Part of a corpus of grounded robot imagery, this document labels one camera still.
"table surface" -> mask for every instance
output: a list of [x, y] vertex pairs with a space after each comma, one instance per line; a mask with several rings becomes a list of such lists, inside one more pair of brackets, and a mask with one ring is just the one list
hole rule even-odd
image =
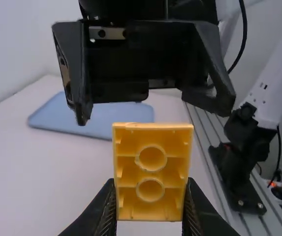
[[[0, 103], [0, 236], [56, 236], [113, 177], [112, 143], [31, 129], [27, 119], [57, 92], [61, 78], [45, 76]], [[151, 92], [157, 122], [189, 122], [180, 98]], [[195, 142], [192, 176], [215, 205]], [[117, 235], [181, 235], [181, 223], [118, 222]]]

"white wall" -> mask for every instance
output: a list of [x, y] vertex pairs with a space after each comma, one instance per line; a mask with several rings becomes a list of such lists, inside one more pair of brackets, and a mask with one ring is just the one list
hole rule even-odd
[[77, 0], [0, 1], [0, 101], [45, 74], [59, 74], [51, 25], [78, 18]]
[[[266, 0], [250, 7], [247, 10], [247, 15], [249, 33], [246, 49], [239, 64], [231, 73], [231, 79], [237, 93], [236, 106], [249, 92], [282, 37], [282, 0]], [[225, 58], [227, 67], [235, 59], [240, 48], [241, 39], [242, 19], [240, 17]], [[261, 164], [263, 177], [271, 177], [275, 169], [277, 153], [278, 143], [277, 139], [274, 139], [271, 143], [271, 153], [268, 160]]]
[[0, 101], [44, 73], [36, 1], [0, 1]]

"yellow lego brick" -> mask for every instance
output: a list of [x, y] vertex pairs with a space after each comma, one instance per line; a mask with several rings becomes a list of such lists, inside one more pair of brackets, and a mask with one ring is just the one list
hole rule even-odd
[[193, 129], [191, 124], [113, 124], [117, 220], [182, 220]]

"blue mat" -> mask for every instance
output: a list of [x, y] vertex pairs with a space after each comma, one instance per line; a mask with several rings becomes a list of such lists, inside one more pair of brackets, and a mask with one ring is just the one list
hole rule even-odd
[[28, 118], [32, 128], [106, 140], [112, 140], [114, 122], [154, 122], [154, 111], [149, 105], [135, 102], [94, 104], [86, 126], [78, 126], [64, 92], [59, 92]]

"wire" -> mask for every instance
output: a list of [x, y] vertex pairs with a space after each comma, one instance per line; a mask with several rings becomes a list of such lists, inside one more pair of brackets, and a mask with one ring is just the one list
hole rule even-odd
[[261, 168], [261, 166], [259, 165], [259, 163], [256, 163], [256, 165], [259, 167], [259, 175], [261, 176], [261, 175], [262, 175], [262, 168]]
[[240, 4], [241, 14], [242, 14], [242, 18], [243, 18], [243, 39], [242, 39], [242, 42], [241, 42], [239, 53], [238, 53], [235, 61], [233, 62], [233, 64], [231, 65], [231, 67], [227, 71], [229, 74], [232, 72], [232, 70], [238, 64], [242, 54], [244, 53], [244, 50], [245, 50], [245, 47], [246, 47], [246, 42], [247, 42], [248, 20], [247, 20], [247, 14], [246, 14], [246, 8], [245, 8], [244, 0], [239, 0], [239, 4]]
[[271, 186], [275, 178], [277, 177], [278, 173], [280, 172], [280, 162], [281, 162], [281, 153], [282, 153], [282, 141], [281, 141], [281, 133], [280, 133], [280, 127], [277, 127], [277, 134], [278, 134], [278, 141], [279, 141], [279, 153], [278, 153], [278, 161], [277, 166], [275, 168], [275, 171], [273, 173], [272, 179], [268, 185], [268, 187]]

